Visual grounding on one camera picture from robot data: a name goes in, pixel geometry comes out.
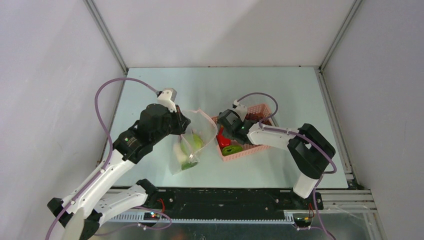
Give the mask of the red bell pepper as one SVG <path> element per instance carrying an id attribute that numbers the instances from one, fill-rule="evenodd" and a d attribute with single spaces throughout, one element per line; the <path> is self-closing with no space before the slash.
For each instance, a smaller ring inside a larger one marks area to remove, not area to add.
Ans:
<path id="1" fill-rule="evenodd" d="M 221 126 L 219 128 L 217 135 L 216 135 L 216 140 L 217 140 L 218 146 L 221 149 L 231 145 L 231 140 L 229 138 L 224 137 L 223 131 L 224 131 L 224 128 Z"/>

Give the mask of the pink perforated plastic basket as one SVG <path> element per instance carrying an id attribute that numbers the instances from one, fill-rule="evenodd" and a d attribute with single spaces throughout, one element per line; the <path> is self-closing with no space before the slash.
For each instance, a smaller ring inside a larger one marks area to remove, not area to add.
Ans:
<path id="1" fill-rule="evenodd" d="M 262 118 L 269 117 L 270 115 L 271 115 L 270 107 L 266 103 L 260 103 L 260 104 L 256 104 L 256 105 L 252 105 L 248 107 L 246 118 L 253 117 L 256 120 L 261 120 Z M 217 139 L 215 140 L 215 149 L 217 150 L 218 155 L 223 162 L 229 162 L 229 161 L 239 159 L 242 157 L 247 157 L 249 155 L 263 152 L 271 148 L 271 146 L 268 146 L 268 145 L 249 145 L 249 144 L 242 145 L 237 143 L 235 140 L 231 140 L 230 145 L 242 146 L 243 151 L 232 154 L 232 155 L 223 156 L 221 153 L 222 148 L 218 146 Z"/>

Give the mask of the green leafy lettuce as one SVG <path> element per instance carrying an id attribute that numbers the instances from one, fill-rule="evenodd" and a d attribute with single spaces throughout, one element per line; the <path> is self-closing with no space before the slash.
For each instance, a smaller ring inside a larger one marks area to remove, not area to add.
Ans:
<path id="1" fill-rule="evenodd" d="M 204 141 L 198 134 L 189 134 L 183 136 L 180 140 L 182 151 L 186 155 L 194 154 L 204 147 Z"/>

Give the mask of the clear zip top bag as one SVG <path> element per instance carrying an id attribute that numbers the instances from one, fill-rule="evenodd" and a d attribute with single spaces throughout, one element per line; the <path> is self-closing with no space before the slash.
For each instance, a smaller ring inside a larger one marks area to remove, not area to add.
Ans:
<path id="1" fill-rule="evenodd" d="M 169 164 L 172 175 L 197 166 L 201 161 L 202 152 L 218 133 L 217 124 L 202 109 L 181 112 L 191 123 L 185 133 L 177 135 L 173 140 L 173 159 Z"/>

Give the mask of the white radish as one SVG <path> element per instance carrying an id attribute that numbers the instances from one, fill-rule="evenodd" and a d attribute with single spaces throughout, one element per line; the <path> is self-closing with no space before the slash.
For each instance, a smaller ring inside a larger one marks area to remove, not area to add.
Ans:
<path id="1" fill-rule="evenodd" d="M 187 161 L 188 156 L 182 151 L 180 143 L 176 142 L 173 144 L 173 152 L 180 165 L 183 165 Z"/>

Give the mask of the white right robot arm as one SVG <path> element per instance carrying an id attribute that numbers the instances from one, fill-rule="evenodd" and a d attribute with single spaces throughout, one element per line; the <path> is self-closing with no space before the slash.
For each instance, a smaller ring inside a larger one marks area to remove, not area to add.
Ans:
<path id="1" fill-rule="evenodd" d="M 264 145 L 290 152 L 300 175 L 294 184 L 291 204 L 304 209 L 311 202 L 310 194 L 326 174 L 337 172 L 333 157 L 335 148 L 312 125 L 305 123 L 297 129 L 281 128 L 260 121 L 243 119 L 232 109 L 217 117 L 223 136 L 241 145 Z"/>

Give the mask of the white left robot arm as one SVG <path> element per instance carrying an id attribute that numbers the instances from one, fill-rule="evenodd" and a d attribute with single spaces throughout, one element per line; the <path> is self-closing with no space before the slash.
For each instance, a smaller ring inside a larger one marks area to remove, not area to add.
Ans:
<path id="1" fill-rule="evenodd" d="M 158 202 L 158 189 L 147 179 L 115 197 L 102 199 L 113 184 L 139 161 L 153 151 L 153 147 L 169 135 L 186 133 L 191 120 L 178 105 L 168 108 L 150 104 L 140 118 L 122 132 L 110 145 L 107 158 L 64 198 L 52 198 L 47 207 L 55 216 L 46 239 L 57 223 L 73 240 L 88 240 L 109 219 L 131 208 L 153 208 Z"/>

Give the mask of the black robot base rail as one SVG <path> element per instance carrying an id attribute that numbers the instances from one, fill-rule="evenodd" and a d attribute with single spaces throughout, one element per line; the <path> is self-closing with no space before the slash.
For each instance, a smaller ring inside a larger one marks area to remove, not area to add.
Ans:
<path id="1" fill-rule="evenodd" d="M 319 192 L 306 199 L 289 188 L 160 187 L 142 207 L 176 221 L 284 221 L 290 211 L 323 210 Z"/>

